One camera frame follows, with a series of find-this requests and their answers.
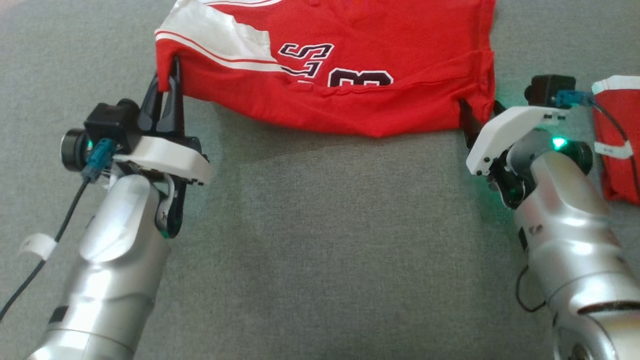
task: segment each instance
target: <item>folded red cloth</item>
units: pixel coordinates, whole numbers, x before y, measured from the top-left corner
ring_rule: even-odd
[[[640,205],[640,76],[612,76],[591,89],[596,101],[595,151],[602,154],[605,167],[604,195]]]

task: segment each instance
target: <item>blue connector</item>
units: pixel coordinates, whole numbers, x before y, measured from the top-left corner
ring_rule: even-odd
[[[86,159],[86,166],[80,173],[82,178],[89,179],[91,183],[98,181],[102,171],[111,164],[115,153],[116,144],[111,139],[101,139]]]
[[[593,94],[585,91],[575,90],[558,90],[556,95],[556,106],[574,106],[584,105],[591,106],[593,103]]]

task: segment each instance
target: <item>red fabric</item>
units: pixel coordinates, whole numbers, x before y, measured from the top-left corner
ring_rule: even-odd
[[[302,69],[285,43],[333,44],[313,79],[224,67],[178,42],[160,39],[157,68],[168,89],[172,58],[185,95],[251,118],[321,133],[382,137],[458,127],[457,100],[482,122],[495,93],[489,43],[495,0],[283,0],[269,6],[217,5],[236,21],[268,30],[279,64]],[[329,87],[333,69],[385,70],[385,86]],[[298,80],[312,83],[299,83]]]
[[[640,170],[640,90],[606,90],[595,95],[596,102],[605,108],[622,127],[634,151],[629,159],[602,156],[604,171],[602,189],[608,200],[624,200],[640,205],[640,194],[636,193],[632,161]],[[620,132],[601,112],[593,108],[596,139],[613,146],[624,146]]]

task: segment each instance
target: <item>green led light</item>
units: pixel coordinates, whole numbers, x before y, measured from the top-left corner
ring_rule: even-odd
[[[565,146],[567,141],[565,138],[555,137],[551,139],[551,142],[554,143],[554,148],[559,150],[561,147]]]

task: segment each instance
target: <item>white tape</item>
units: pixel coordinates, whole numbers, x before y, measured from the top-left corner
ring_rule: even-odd
[[[596,142],[593,149],[598,154],[609,156],[616,159],[629,159],[634,154],[631,143],[627,140],[624,146],[607,145],[606,143]]]
[[[56,248],[57,244],[58,243],[53,241],[53,238],[49,235],[41,233],[31,234],[22,242],[18,254],[22,254],[23,252],[32,252],[39,255],[43,260],[47,260],[53,252],[53,249]]]

